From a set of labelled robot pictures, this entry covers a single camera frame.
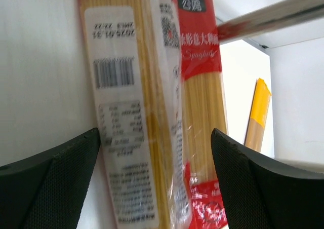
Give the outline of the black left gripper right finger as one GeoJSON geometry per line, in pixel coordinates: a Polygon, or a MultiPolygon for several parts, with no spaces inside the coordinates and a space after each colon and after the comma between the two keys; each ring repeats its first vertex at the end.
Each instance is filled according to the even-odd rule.
{"type": "Polygon", "coordinates": [[[297,168],[211,133],[229,228],[323,228],[323,173],[297,168]]]}

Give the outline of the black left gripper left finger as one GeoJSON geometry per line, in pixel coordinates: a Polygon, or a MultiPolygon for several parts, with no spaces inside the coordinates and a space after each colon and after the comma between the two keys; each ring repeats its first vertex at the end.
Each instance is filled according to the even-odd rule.
{"type": "Polygon", "coordinates": [[[1,166],[1,228],[76,228],[99,148],[93,128],[1,166]]]}

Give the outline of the red pasta bag label side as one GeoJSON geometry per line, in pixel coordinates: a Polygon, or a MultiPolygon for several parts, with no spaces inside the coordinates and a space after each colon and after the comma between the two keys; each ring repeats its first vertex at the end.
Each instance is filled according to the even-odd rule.
{"type": "Polygon", "coordinates": [[[173,0],[79,0],[118,228],[189,228],[173,0]]]}

